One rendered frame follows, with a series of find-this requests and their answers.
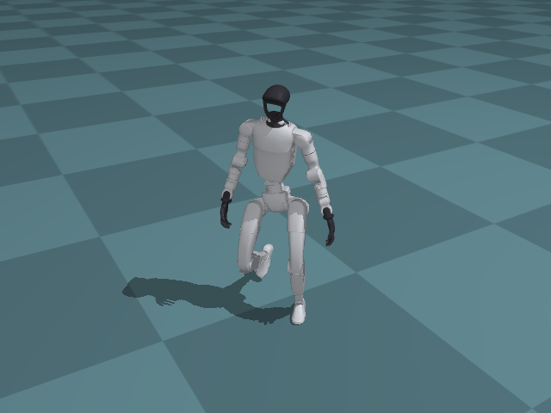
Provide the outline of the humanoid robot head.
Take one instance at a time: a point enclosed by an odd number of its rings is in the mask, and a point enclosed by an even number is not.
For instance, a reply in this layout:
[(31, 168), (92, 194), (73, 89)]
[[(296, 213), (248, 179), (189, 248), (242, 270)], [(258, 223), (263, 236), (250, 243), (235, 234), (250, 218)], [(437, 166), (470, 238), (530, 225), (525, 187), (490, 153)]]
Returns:
[[(282, 85), (273, 85), (269, 87), (265, 93), (263, 94), (263, 108), (266, 116), (270, 119), (271, 122), (268, 122), (266, 120), (266, 124), (273, 128), (279, 128), (282, 126), (285, 126), (285, 124), (278, 124), (280, 121), (284, 121), (285, 123), (289, 124), (288, 121), (283, 119), (283, 112), (286, 107), (287, 102), (289, 101), (290, 93), (288, 89)], [(267, 103), (268, 104), (274, 104), (277, 106), (282, 107), (281, 112), (277, 111), (271, 111), (269, 112), (267, 109)]]

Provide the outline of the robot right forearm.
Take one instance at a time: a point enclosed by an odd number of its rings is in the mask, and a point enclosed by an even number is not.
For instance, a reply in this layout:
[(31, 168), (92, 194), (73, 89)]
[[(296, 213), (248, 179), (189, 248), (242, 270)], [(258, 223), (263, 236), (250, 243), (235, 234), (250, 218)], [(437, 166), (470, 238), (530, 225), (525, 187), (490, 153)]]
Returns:
[(230, 193), (230, 199), (232, 199), (233, 196), (234, 196), (234, 190), (236, 189), (236, 187), (238, 185), (238, 179), (239, 179), (239, 176), (241, 176), (241, 173), (242, 173), (242, 170), (240, 170), (238, 167), (234, 167), (232, 165), (232, 162), (233, 162), (233, 159), (234, 159), (235, 155), (236, 155), (236, 153), (232, 157), (231, 165), (230, 165), (230, 168), (228, 170), (229, 173), (228, 173), (228, 176), (226, 178), (225, 189), (222, 191), (222, 197), (223, 197), (224, 192), (228, 191)]

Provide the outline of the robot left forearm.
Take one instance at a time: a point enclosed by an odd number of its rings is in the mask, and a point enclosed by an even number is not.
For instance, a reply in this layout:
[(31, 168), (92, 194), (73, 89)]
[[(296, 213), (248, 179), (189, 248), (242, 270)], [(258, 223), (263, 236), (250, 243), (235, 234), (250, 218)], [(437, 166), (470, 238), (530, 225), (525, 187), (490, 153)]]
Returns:
[(313, 190), (315, 190), (317, 201), (318, 201), (318, 203), (321, 207), (320, 208), (321, 214), (324, 216), (323, 209), (325, 207), (328, 207), (328, 208), (330, 208), (330, 211), (332, 213), (332, 208), (330, 206), (330, 198), (329, 198), (327, 188), (326, 188), (327, 185), (326, 185), (325, 177), (324, 177), (324, 174), (323, 174), (321, 168), (318, 168), (318, 177), (319, 177), (320, 182), (316, 182), (313, 185)]

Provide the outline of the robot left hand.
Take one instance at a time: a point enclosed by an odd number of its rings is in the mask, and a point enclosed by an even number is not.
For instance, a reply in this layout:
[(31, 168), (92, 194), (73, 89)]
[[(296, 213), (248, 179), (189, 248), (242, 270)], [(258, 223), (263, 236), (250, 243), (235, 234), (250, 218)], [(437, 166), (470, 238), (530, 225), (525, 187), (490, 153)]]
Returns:
[[(333, 221), (334, 214), (331, 214), (330, 208), (325, 207), (323, 209), (324, 219), (327, 220), (327, 224), (329, 227), (329, 235), (328, 239), (326, 240), (326, 246), (331, 245), (334, 242), (334, 232), (335, 232), (335, 225)], [(329, 242), (328, 242), (329, 241)]]

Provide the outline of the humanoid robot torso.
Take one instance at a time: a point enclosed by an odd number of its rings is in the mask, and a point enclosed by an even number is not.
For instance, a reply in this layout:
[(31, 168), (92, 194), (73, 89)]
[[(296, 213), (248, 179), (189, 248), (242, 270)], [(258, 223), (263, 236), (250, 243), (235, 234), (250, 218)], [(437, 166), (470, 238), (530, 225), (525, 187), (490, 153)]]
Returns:
[(288, 210), (289, 186), (284, 186), (295, 164), (297, 147), (293, 141), (293, 130), (298, 128), (291, 121), (278, 124), (285, 126), (273, 128), (266, 124), (268, 117), (261, 116), (252, 129), (254, 164), (259, 177), (267, 180), (263, 191), (263, 204), (267, 212), (281, 213)]

